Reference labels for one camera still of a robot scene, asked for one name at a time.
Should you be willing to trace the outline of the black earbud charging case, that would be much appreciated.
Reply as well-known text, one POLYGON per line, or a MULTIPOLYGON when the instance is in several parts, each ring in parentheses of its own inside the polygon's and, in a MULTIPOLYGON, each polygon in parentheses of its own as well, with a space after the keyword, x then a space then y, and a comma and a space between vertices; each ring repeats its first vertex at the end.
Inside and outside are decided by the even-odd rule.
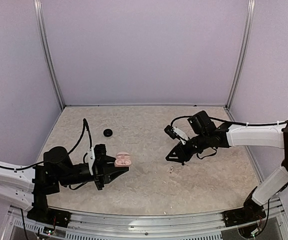
POLYGON ((103 131, 103 135, 107 138, 111 137, 113 135, 113 131, 110 128, 107 128, 103 131))

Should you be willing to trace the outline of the pink round case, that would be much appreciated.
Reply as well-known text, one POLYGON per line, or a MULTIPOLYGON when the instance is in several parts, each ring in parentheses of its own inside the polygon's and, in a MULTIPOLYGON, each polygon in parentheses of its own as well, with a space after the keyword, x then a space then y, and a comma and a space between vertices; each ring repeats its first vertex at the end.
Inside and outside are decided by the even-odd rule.
POLYGON ((116 154, 116 159, 114 161, 115 167, 129 167, 131 164, 132 162, 129 153, 121 151, 116 154))

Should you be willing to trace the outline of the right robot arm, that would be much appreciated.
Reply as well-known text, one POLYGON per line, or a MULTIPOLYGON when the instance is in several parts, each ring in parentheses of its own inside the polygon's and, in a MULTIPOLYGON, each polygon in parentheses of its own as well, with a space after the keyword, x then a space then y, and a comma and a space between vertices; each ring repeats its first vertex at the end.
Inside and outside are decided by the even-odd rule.
POLYGON ((247 197, 240 210, 240 218, 250 222, 259 214, 262 206, 276 193, 288 185, 288 120, 273 123, 243 123, 210 117, 202 110, 194 115, 186 116, 195 136, 189 138, 187 134, 172 123, 164 129, 178 144, 167 155, 166 160, 185 164, 193 155, 203 159, 200 154, 206 149, 217 151, 218 148, 239 146, 262 146, 284 150, 281 165, 247 197))

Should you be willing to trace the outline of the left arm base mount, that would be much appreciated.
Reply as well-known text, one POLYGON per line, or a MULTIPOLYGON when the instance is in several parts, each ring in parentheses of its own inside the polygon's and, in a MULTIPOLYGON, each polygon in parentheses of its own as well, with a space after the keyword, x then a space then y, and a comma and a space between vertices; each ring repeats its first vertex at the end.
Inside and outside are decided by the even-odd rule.
POLYGON ((55 227, 67 228, 71 219, 71 213, 53 208, 46 210, 33 208, 27 213, 27 218, 55 227))

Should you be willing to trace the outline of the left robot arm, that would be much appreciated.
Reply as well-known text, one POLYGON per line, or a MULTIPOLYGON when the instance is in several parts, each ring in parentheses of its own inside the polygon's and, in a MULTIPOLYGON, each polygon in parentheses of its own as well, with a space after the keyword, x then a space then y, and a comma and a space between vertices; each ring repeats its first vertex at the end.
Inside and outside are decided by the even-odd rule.
POLYGON ((47 223, 54 217, 53 210, 48 207, 48 195, 59 193, 60 187, 75 185, 79 189, 89 182, 94 182, 97 190, 102 190, 126 173, 131 164, 126 152, 108 156, 104 144, 90 148, 82 163, 73 164, 68 151, 63 146, 56 146, 44 153, 43 161, 31 166, 0 161, 0 198, 33 211, 47 223))

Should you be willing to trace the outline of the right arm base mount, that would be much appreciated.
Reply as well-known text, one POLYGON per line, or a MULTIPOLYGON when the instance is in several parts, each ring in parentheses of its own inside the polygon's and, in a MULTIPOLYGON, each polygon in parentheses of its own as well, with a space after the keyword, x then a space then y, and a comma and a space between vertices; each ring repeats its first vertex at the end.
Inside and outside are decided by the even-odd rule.
POLYGON ((253 221, 257 221, 260 218, 264 219, 266 217, 266 213, 262 207, 260 208, 241 207, 224 211, 222 214, 226 227, 242 225, 253 221))

